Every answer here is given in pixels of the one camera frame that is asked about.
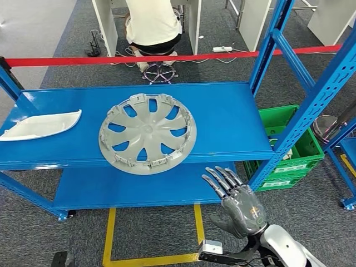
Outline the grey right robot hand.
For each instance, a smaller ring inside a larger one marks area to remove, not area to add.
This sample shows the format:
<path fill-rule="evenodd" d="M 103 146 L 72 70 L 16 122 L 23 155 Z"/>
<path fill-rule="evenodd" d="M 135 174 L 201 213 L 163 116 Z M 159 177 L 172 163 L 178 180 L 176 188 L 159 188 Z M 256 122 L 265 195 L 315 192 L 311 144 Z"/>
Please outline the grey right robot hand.
<path fill-rule="evenodd" d="M 213 224 L 238 239 L 259 234 L 268 227 L 263 206 L 238 174 L 219 166 L 205 170 L 211 176 L 203 174 L 201 177 L 216 192 L 229 215 L 227 219 L 222 219 L 212 214 L 210 218 Z"/>

